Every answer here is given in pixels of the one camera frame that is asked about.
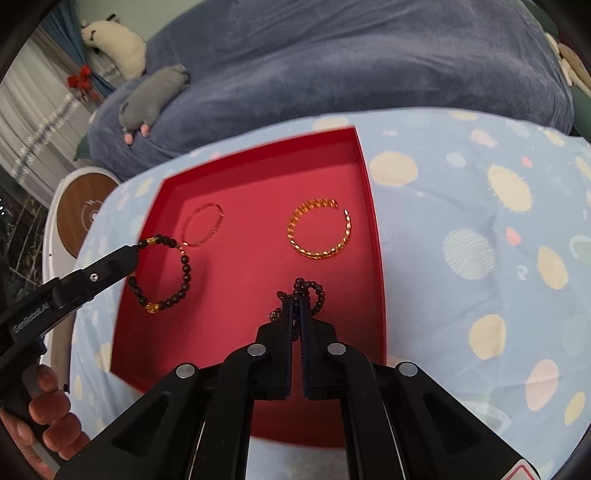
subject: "blue curtain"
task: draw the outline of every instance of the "blue curtain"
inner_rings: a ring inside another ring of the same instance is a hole
[[[86,64],[86,51],[74,0],[63,0],[45,17],[41,26],[79,67]],[[109,82],[96,73],[92,74],[92,85],[104,98],[115,91]]]

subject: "wooden lid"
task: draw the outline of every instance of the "wooden lid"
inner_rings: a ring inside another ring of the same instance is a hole
[[[117,188],[117,183],[102,173],[89,173],[66,188],[57,207],[57,231],[61,242],[77,258],[86,234],[103,201]]]

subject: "metal screw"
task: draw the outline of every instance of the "metal screw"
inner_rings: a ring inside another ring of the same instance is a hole
[[[250,356],[261,356],[265,355],[267,351],[267,347],[262,343],[253,343],[248,349],[246,350],[248,355]]]
[[[411,362],[403,362],[398,366],[398,371],[405,377],[414,377],[418,373],[418,367]]]
[[[332,355],[343,355],[347,351],[347,347],[342,343],[331,343],[328,347],[328,351]]]
[[[195,367],[193,365],[184,364],[177,368],[177,377],[189,378],[195,374]]]

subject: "red box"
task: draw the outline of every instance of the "red box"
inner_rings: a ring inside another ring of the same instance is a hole
[[[323,251],[343,237],[343,209],[352,229],[335,257],[311,260],[287,239],[287,221],[303,202],[337,200],[338,210],[314,209],[296,227],[308,250]],[[371,361],[385,361],[385,306],[374,204],[354,128],[290,138],[243,151],[165,180],[142,237],[179,239],[183,223],[205,203],[225,217],[209,242],[187,249],[193,268],[187,297],[170,310],[144,311],[125,287],[113,342],[111,371],[141,391],[149,390],[183,362],[208,367],[255,340],[259,325],[280,306],[275,292],[291,292],[297,277],[320,283],[326,303],[318,315],[334,324],[339,340]],[[189,239],[215,222],[209,209],[191,221]],[[156,245],[141,251],[138,282],[152,301],[181,283],[178,250]],[[295,344],[292,396],[255,403],[252,434],[302,445],[343,446],[337,401],[311,402],[301,393],[300,349]]]

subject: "bed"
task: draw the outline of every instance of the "bed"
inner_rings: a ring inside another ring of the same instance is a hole
[[[206,1],[147,44],[147,74],[183,63],[190,87],[148,138],[123,141],[120,87],[88,134],[121,179],[294,118],[409,106],[466,108],[569,133],[573,105],[539,23],[517,0]]]
[[[378,223],[387,363],[416,362],[542,480],[551,478],[591,420],[591,145],[583,139],[455,109],[284,122],[198,148],[119,186],[78,266],[137,240],[164,178],[258,144],[351,125]],[[410,157],[417,174],[384,164],[391,151]],[[77,313],[70,396],[91,437],[139,396],[109,373],[123,287]],[[251,445],[249,480],[346,478],[342,450],[256,438]]]

